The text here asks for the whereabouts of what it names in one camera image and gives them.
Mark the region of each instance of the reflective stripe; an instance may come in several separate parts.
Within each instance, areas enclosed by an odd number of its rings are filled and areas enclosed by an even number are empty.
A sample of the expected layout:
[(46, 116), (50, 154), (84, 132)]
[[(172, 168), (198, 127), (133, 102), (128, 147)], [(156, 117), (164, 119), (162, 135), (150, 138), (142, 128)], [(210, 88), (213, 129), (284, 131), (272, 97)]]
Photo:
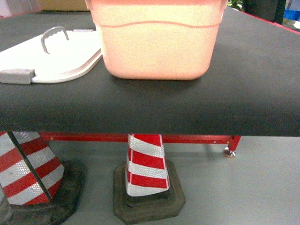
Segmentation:
[(22, 159), (23, 157), (17, 148), (14, 148), (6, 154), (0, 156), (0, 173), (20, 162)]
[(146, 155), (135, 150), (132, 151), (132, 162), (147, 167), (165, 169), (164, 158)]
[(17, 139), (19, 144), (23, 144), (25, 142), (29, 142), (32, 141), (34, 139), (37, 139), (40, 137), (40, 135), (38, 134), (38, 132), (18, 132), (18, 131), (14, 131), (13, 132), (15, 138)]
[(130, 135), (128, 139), (128, 144), (131, 149), (146, 155), (155, 156), (159, 158), (163, 158), (165, 156), (163, 146), (158, 147), (156, 145), (143, 142), (139, 139), (134, 138), (132, 135)]
[(38, 152), (46, 147), (47, 143), (40, 137), (20, 145), (26, 156)]
[(7, 198), (12, 197), (24, 189), (30, 187), (31, 185), (35, 184), (37, 179), (33, 176), (32, 173), (28, 173), (27, 175), (23, 176), (22, 178), (16, 180), (15, 182), (7, 185), (3, 188), (3, 191)]
[(27, 158), (30, 161), (31, 165), (34, 169), (44, 165), (49, 162), (51, 159), (55, 157), (54, 153), (51, 151), (49, 147), (42, 149), (41, 151), (37, 151), (28, 155)]
[(133, 162), (128, 161), (128, 171), (141, 176), (162, 178), (166, 179), (168, 177), (168, 171), (166, 169), (156, 169), (143, 165), (138, 165)]
[(154, 144), (158, 147), (161, 147), (163, 145), (162, 137), (161, 135), (137, 135), (133, 134), (133, 137), (143, 141), (147, 142), (149, 144)]
[(127, 193), (132, 197), (145, 196), (145, 195), (153, 195), (168, 189), (165, 188), (157, 188), (157, 187), (141, 187), (137, 185), (133, 185), (127, 182), (126, 186)]
[(59, 166), (61, 166), (60, 160), (57, 157), (54, 157), (49, 162), (45, 163), (44, 165), (38, 167), (35, 170), (40, 178), (44, 178)]
[(31, 185), (25, 190), (19, 192), (18, 194), (8, 198), (8, 202), (12, 205), (24, 205), (25, 203), (29, 202), (30, 200), (38, 197), (43, 193), (44, 192), (39, 186), (39, 184), (35, 183), (34, 185)]
[(0, 183), (2, 187), (5, 187), (28, 173), (30, 173), (28, 166), (25, 164), (24, 160), (21, 160), (7, 170), (0, 172)]
[(65, 170), (64, 166), (60, 165), (54, 171), (52, 171), (47, 176), (45, 176), (41, 179), (42, 183), (44, 184), (46, 189), (49, 189), (50, 187), (52, 187), (54, 184), (56, 184), (62, 178), (62, 176), (64, 174), (64, 170)]
[(15, 148), (7, 133), (0, 136), (0, 156)]
[(49, 198), (46, 196), (45, 193), (43, 193), (43, 194), (39, 195), (38, 197), (25, 203), (25, 205), (35, 205), (35, 204), (41, 204), (41, 203), (47, 203), (47, 202), (49, 202)]
[(57, 190), (60, 188), (61, 181), (62, 181), (62, 179), (57, 181), (52, 187), (50, 187), (48, 189), (48, 192), (49, 192), (49, 194), (51, 195), (52, 198), (55, 197), (55, 194), (56, 194)]

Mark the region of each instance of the plastic tub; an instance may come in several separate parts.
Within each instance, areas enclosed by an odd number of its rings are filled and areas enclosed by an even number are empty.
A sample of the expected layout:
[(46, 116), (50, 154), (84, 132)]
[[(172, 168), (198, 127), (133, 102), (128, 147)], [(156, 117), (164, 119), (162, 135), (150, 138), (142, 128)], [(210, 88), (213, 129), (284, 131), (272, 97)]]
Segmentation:
[(191, 80), (210, 65), (227, 0), (86, 0), (108, 71)]

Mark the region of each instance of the black rubber base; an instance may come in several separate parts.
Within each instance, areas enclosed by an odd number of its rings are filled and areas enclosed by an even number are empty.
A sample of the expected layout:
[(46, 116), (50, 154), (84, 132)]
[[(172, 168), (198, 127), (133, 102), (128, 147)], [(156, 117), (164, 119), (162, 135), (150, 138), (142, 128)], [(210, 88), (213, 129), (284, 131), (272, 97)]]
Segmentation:
[(120, 165), (113, 173), (113, 212), (125, 224), (137, 224), (148, 221), (172, 218), (179, 215), (186, 200), (176, 173), (174, 164), (166, 160), (170, 188), (168, 191), (131, 197), (126, 192), (125, 167)]
[(86, 168), (75, 162), (63, 162), (64, 176), (52, 202), (38, 205), (11, 205), (13, 215), (2, 225), (58, 225), (77, 209)]

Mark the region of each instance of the table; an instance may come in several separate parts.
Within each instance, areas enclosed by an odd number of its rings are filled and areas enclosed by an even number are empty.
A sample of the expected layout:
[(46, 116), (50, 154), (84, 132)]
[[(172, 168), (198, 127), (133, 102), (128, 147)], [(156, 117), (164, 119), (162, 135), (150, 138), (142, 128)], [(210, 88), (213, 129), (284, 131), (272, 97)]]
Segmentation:
[[(0, 21), (0, 51), (88, 12)], [(179, 135), (300, 135), (300, 36), (228, 8), (208, 72), (192, 81), (113, 77), (100, 61), (60, 84), (0, 84), (0, 130)]]

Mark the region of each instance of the floor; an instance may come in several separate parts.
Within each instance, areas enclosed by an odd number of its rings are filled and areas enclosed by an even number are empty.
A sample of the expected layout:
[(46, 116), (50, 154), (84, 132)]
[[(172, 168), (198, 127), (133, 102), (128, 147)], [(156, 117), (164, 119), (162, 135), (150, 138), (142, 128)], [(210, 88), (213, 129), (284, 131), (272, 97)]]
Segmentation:
[[(126, 143), (50, 142), (61, 160), (88, 168), (77, 212), (64, 225), (122, 225), (113, 215), (113, 171)], [(300, 138), (242, 137), (237, 157), (224, 145), (165, 144), (186, 197), (178, 217), (145, 225), (300, 224)]]

